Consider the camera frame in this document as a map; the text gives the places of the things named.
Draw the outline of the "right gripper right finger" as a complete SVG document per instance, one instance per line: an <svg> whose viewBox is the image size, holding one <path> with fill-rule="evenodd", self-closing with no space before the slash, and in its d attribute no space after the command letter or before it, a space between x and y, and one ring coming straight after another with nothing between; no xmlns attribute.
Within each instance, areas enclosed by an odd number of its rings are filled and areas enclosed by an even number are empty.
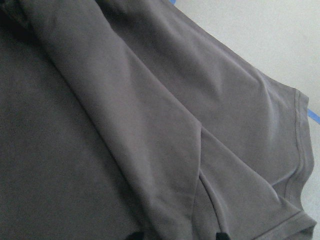
<svg viewBox="0 0 320 240"><path fill-rule="evenodd" d="M217 232L215 235L216 240L230 240L230 237L225 232Z"/></svg>

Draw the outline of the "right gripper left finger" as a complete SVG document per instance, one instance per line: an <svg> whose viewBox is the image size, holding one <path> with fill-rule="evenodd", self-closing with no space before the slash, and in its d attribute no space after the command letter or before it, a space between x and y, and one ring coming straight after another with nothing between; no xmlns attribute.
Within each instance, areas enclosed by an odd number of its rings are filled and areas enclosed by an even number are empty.
<svg viewBox="0 0 320 240"><path fill-rule="evenodd" d="M145 233L143 231L136 231L126 237L126 240L144 240Z"/></svg>

